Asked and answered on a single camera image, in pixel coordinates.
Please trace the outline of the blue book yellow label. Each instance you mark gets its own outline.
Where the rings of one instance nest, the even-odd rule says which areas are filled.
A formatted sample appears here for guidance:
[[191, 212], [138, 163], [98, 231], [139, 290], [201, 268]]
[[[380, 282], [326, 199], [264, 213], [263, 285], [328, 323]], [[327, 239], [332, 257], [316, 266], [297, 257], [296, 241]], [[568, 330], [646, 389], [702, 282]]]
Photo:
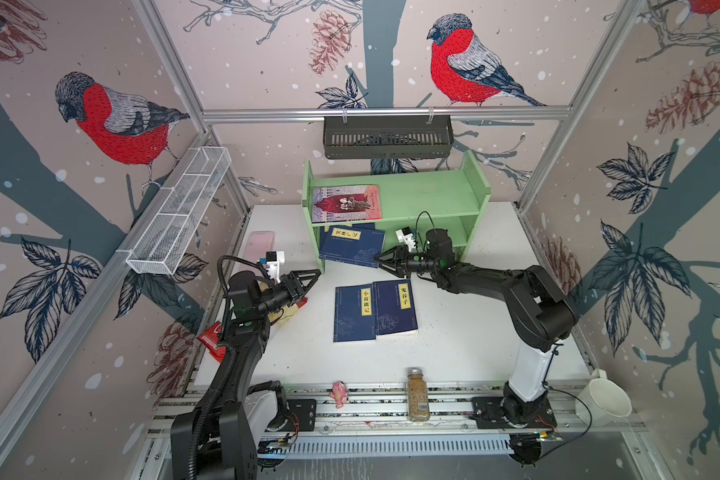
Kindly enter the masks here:
[[[330, 230], [333, 228], [333, 225], [323, 225], [319, 228], [319, 232], [321, 234], [328, 234]], [[373, 222], [369, 223], [354, 223], [354, 224], [339, 224], [337, 225], [337, 228], [350, 228], [350, 229], [367, 229], [367, 230], [374, 230], [375, 224]]]

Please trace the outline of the pink Hamlet book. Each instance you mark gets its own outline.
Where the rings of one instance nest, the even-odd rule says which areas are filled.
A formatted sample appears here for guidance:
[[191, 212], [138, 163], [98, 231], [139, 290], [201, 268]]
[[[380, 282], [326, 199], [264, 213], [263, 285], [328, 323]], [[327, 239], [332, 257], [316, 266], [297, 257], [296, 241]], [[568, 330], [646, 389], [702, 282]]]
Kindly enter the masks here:
[[313, 223], [380, 220], [379, 189], [376, 185], [315, 187], [310, 217]]

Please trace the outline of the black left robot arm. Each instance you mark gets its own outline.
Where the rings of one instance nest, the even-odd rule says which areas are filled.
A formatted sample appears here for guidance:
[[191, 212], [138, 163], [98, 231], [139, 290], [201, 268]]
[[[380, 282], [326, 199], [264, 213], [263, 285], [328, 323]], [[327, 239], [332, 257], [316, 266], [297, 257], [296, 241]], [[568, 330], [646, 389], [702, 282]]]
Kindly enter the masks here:
[[[217, 261], [224, 300], [218, 345], [225, 349], [209, 388], [194, 409], [177, 416], [170, 431], [175, 479], [254, 479], [258, 442], [272, 421], [288, 420], [278, 381], [254, 385], [252, 376], [270, 338], [269, 315], [303, 300], [316, 285], [318, 269], [294, 270], [275, 282], [260, 263], [223, 255]], [[274, 413], [255, 427], [245, 400], [272, 393]]]

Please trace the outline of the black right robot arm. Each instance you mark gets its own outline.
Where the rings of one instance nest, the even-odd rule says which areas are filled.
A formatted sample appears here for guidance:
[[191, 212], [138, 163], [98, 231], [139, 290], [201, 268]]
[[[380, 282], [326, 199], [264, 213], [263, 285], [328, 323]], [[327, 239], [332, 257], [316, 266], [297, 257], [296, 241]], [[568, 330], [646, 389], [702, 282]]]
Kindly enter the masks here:
[[400, 244], [377, 254], [374, 260], [398, 278], [426, 273], [449, 293], [503, 301], [520, 339], [514, 369], [504, 386], [503, 418], [514, 426], [524, 426], [545, 409], [546, 378], [553, 356], [578, 316], [544, 268], [497, 270], [459, 261], [448, 232], [440, 228], [427, 231], [421, 251]]

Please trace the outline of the pink case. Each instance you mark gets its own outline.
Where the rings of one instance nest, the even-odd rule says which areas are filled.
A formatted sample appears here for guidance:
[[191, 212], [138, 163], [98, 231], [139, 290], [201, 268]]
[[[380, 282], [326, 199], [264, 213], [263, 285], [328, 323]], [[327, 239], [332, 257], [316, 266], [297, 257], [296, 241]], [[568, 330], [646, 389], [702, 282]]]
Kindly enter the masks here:
[[243, 249], [242, 258], [252, 263], [259, 263], [267, 253], [274, 250], [275, 233], [272, 231], [254, 231], [248, 236]]

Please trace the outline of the green wooden shelf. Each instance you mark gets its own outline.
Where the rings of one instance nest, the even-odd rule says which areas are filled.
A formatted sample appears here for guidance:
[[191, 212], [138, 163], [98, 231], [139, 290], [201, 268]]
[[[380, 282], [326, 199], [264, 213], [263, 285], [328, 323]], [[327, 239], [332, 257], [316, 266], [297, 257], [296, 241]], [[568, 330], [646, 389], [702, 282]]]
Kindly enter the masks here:
[[[310, 213], [315, 187], [376, 185], [381, 199], [382, 218], [372, 221], [313, 223]], [[385, 232], [386, 249], [397, 244], [395, 231], [403, 227], [424, 231], [427, 227], [447, 231], [455, 255], [464, 256], [472, 243], [474, 230], [482, 220], [492, 193], [482, 169], [470, 153], [456, 170], [405, 174], [317, 178], [312, 165], [304, 166], [301, 205], [310, 229], [313, 250], [319, 254], [323, 225], [373, 222]]]

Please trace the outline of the red snack bag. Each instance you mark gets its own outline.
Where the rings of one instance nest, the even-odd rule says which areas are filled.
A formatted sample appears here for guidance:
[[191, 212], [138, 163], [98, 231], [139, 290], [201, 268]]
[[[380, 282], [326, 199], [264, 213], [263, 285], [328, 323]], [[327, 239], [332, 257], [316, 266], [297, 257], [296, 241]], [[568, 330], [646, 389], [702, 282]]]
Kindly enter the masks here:
[[[271, 325], [271, 333], [275, 332], [276, 326], [285, 325], [294, 315], [296, 315], [301, 307], [307, 303], [307, 299], [302, 299], [296, 304], [284, 307], [279, 312], [272, 313], [268, 316]], [[208, 353], [218, 363], [221, 363], [225, 354], [226, 348], [219, 345], [219, 336], [222, 331], [222, 322], [216, 321], [202, 334], [199, 335], [198, 340], [207, 349]]]

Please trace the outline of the pink small toy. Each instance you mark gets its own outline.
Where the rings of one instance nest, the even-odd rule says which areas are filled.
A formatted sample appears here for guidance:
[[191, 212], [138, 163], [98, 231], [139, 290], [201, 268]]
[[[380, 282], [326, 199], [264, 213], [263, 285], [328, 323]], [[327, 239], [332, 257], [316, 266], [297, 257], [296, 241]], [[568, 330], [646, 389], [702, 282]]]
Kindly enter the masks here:
[[337, 409], [343, 408], [348, 403], [348, 391], [346, 385], [341, 381], [333, 383], [329, 397], [334, 401]]

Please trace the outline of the black hanging basket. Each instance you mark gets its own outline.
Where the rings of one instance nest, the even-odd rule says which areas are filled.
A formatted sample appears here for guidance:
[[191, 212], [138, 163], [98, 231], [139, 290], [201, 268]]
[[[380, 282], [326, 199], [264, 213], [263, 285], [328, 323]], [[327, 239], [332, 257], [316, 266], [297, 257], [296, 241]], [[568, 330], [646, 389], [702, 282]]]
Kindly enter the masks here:
[[454, 144], [447, 115], [327, 117], [324, 155], [330, 160], [436, 159]]

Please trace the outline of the spice jar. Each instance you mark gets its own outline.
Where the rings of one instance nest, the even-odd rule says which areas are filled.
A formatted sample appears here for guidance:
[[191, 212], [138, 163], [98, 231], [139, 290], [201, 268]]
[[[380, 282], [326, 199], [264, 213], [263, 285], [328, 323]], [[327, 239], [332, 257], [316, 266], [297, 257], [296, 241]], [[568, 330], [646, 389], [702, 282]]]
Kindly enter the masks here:
[[426, 422], [430, 419], [428, 388], [420, 368], [407, 371], [408, 419], [411, 422]]

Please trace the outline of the white cup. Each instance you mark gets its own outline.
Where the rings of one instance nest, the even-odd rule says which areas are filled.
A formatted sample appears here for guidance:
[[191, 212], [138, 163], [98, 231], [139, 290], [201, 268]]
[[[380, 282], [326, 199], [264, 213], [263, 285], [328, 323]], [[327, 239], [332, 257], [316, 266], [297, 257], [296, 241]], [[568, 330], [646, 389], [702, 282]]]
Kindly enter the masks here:
[[604, 427], [625, 420], [632, 410], [627, 393], [601, 369], [592, 372], [589, 382], [575, 401], [576, 416], [591, 427]]

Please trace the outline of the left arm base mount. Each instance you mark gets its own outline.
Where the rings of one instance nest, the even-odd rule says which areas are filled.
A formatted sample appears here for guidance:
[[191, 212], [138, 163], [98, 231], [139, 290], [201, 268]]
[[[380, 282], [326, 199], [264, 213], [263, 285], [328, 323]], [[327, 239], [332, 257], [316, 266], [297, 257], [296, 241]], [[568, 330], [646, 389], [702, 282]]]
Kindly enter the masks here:
[[244, 411], [251, 432], [312, 432], [317, 416], [317, 400], [289, 398], [280, 381], [250, 386], [244, 398]]

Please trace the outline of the aluminium rail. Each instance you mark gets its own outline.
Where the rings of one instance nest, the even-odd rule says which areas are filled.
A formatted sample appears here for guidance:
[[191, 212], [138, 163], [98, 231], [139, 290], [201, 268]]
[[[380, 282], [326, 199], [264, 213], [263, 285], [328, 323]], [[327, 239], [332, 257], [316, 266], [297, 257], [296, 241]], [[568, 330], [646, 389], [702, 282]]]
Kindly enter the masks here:
[[[316, 407], [310, 418], [314, 429], [310, 434], [322, 435], [371, 435], [425, 434], [425, 433], [473, 433], [477, 425], [472, 416], [477, 408], [472, 400], [477, 397], [503, 397], [500, 382], [429, 382], [428, 399], [430, 420], [425, 423], [408, 422], [407, 394], [404, 382], [397, 383], [349, 383], [348, 403], [341, 408], [329, 397], [329, 384], [285, 385], [288, 400], [315, 400]], [[145, 431], [150, 437], [168, 435], [175, 418], [190, 413], [199, 402], [205, 389], [191, 384], [188, 393], [181, 397], [164, 398], [158, 402]], [[551, 391], [548, 394], [551, 413], [557, 421], [556, 431], [573, 433], [583, 431], [586, 424], [575, 414], [578, 405], [570, 395]], [[633, 409], [627, 418], [611, 421], [604, 426], [594, 426], [593, 432], [647, 432], [647, 427]]]

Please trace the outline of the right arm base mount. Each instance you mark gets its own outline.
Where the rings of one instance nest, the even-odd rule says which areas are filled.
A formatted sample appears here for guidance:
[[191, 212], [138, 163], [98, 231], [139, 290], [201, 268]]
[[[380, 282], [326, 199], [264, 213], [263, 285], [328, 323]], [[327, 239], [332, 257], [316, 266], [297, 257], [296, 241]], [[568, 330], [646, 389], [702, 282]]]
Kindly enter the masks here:
[[556, 429], [548, 395], [543, 394], [532, 402], [509, 397], [474, 397], [470, 419], [482, 430], [498, 429]]

